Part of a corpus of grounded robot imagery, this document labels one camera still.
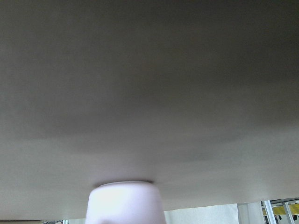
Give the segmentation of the pink plastic cup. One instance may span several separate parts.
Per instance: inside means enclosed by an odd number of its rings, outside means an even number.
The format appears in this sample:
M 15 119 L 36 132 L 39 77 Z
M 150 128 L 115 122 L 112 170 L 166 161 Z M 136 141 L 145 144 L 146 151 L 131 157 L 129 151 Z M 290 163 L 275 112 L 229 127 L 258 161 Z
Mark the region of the pink plastic cup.
M 160 192 L 143 181 L 101 185 L 89 195 L 85 223 L 164 224 Z

